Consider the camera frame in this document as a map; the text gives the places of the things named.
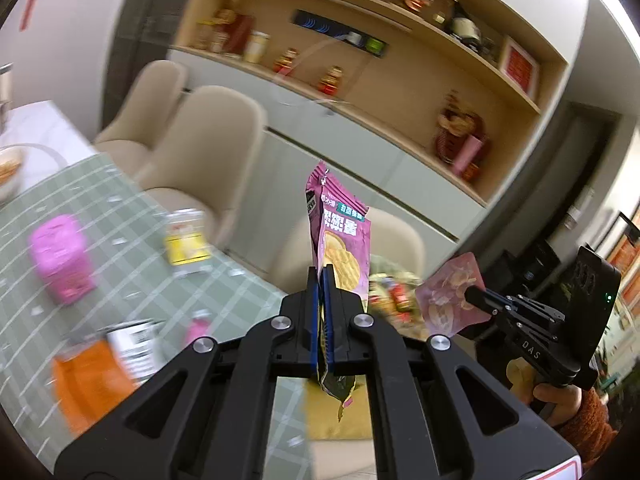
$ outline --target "red tassel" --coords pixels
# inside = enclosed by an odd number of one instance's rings
[[[29,22],[31,21],[31,13],[33,12],[33,6],[36,3],[36,0],[27,0],[27,6],[24,7],[24,14],[22,15],[22,19],[20,20],[20,32],[24,31],[29,27]]]

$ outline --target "white bowl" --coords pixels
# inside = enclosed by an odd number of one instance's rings
[[[0,203],[11,200],[17,194],[22,183],[22,167],[24,165],[24,150],[22,148],[11,146],[0,149],[0,164],[15,159],[20,161],[20,168],[7,182],[0,185]]]

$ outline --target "bowl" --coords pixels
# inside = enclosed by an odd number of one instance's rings
[[[24,150],[18,146],[0,149],[0,203],[11,200],[22,183]]]

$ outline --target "chair seat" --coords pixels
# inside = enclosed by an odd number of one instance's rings
[[[216,218],[213,211],[191,195],[187,195],[177,189],[169,187],[155,187],[146,190],[162,207],[167,211],[176,211],[178,209],[198,209],[204,213],[204,235],[207,241],[215,245],[216,231],[220,222]]]
[[[94,148],[108,153],[115,165],[131,178],[146,163],[151,151],[144,144],[134,140],[105,140],[98,142]]]

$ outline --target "yellow and white package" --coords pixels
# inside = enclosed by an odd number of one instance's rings
[[[164,246],[174,276],[211,270],[211,249],[204,237],[204,213],[197,209],[179,209],[166,216]]]

